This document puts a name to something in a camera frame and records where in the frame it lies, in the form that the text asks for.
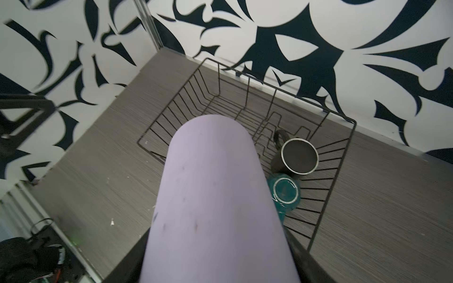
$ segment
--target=wood grain surface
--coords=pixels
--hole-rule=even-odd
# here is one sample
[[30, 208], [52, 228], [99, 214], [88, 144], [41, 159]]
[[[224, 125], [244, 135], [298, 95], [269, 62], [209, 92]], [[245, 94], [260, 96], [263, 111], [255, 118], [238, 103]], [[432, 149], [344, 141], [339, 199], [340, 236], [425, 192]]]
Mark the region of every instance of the wood grain surface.
[[[159, 51], [32, 191], [102, 277], [151, 224], [163, 165], [136, 142], [196, 67]], [[312, 254], [340, 283], [451, 282], [452, 199], [451, 164], [355, 133]]]

